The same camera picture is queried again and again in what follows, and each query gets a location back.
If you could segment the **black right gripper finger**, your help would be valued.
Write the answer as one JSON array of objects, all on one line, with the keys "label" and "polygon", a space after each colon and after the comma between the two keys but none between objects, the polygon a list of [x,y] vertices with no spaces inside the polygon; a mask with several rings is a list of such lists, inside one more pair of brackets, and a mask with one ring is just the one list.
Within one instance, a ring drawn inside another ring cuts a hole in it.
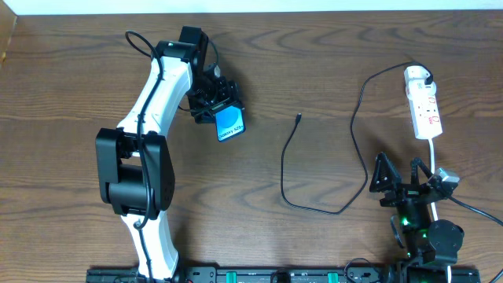
[{"label": "black right gripper finger", "polygon": [[426,166],[426,164],[424,163],[424,161],[421,158],[416,157],[416,158],[412,159],[412,161],[410,162],[410,166],[411,166],[411,184],[412,185],[419,185],[420,184],[419,170],[422,170],[422,172],[424,173],[424,175],[427,178],[430,178],[433,175],[431,170]]},{"label": "black right gripper finger", "polygon": [[376,166],[373,172],[369,191],[371,193],[386,193],[398,189],[402,176],[384,152],[376,157]]}]

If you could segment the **blue Galaxy smartphone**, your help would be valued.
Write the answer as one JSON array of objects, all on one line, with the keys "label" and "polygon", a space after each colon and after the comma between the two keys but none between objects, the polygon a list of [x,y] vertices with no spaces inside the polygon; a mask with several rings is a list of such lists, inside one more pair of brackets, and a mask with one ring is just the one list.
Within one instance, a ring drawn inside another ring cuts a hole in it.
[{"label": "blue Galaxy smartphone", "polygon": [[219,142],[225,142],[243,134],[246,131],[243,110],[236,106],[229,106],[217,112],[215,126]]}]

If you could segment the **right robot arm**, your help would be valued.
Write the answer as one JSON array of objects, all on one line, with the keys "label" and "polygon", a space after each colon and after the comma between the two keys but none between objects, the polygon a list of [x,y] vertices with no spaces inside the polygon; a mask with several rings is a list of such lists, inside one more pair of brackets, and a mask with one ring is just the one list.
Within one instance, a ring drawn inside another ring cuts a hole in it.
[{"label": "right robot arm", "polygon": [[377,155],[369,191],[384,194],[382,207],[397,209],[390,222],[399,221],[399,227],[393,228],[395,239],[408,253],[387,268],[385,282],[448,281],[448,267],[457,263],[464,231],[449,220],[432,220],[428,205],[451,197],[459,181],[452,171],[439,168],[432,172],[415,158],[407,184],[385,153]]}]

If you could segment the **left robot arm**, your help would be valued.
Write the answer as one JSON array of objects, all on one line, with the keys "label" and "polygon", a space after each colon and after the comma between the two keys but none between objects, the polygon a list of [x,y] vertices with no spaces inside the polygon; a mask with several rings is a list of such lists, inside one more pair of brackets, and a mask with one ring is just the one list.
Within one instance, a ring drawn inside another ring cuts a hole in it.
[{"label": "left robot arm", "polygon": [[139,258],[135,281],[185,282],[171,239],[167,209],[175,189],[167,136],[183,98],[198,124],[215,125],[219,142],[246,131],[240,89],[206,65],[212,42],[201,28],[185,26],[176,41],[148,42],[149,77],[133,108],[95,139],[100,196],[127,225]]}]

